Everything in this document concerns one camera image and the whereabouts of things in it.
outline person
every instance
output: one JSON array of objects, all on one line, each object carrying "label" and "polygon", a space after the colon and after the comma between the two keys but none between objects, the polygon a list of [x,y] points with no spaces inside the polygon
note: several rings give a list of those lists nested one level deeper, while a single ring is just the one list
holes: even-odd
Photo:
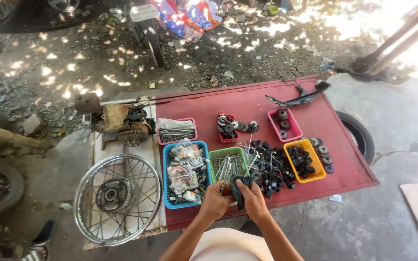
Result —
[{"label": "person", "polygon": [[[247,223],[253,222],[252,225],[260,230],[259,235],[263,238],[253,235],[255,233],[248,234],[231,228],[215,228],[205,232],[235,202],[231,196],[231,186],[224,186],[221,193],[222,184],[223,181],[219,181],[207,187],[199,213],[186,231],[164,252],[160,261],[304,261],[270,215],[261,189],[254,182],[248,187],[237,179],[235,184],[243,194],[247,214],[252,220]],[[243,227],[252,228],[249,224],[245,225]]]}]

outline rusty engine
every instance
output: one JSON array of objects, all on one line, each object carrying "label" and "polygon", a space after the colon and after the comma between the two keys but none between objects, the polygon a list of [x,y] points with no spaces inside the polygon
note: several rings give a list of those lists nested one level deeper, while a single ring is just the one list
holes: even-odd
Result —
[{"label": "rusty engine", "polygon": [[84,127],[102,134],[103,148],[106,142],[114,140],[135,147],[155,134],[156,122],[146,118],[144,107],[140,103],[100,105],[94,92],[79,94],[74,101],[76,115],[83,115]]}]

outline concrete floor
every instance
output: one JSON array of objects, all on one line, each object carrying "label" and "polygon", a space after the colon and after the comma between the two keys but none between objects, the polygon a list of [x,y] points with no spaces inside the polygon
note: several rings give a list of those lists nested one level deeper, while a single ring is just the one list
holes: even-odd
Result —
[{"label": "concrete floor", "polygon": [[[272,210],[272,216],[306,260],[418,261],[418,225],[398,187],[418,183],[418,80],[391,86],[339,74],[328,82],[332,88],[326,94],[334,108],[356,117],[372,134],[376,155],[371,169],[381,185],[342,194],[343,203],[316,199]],[[83,251],[71,210],[52,207],[73,199],[87,171],[86,134],[69,135],[47,158],[14,161],[28,179],[22,204],[4,215],[10,217],[11,241],[27,249],[44,221],[55,218],[59,226],[51,260],[157,260],[181,230]],[[216,222],[211,228],[237,229],[245,220]]]}]

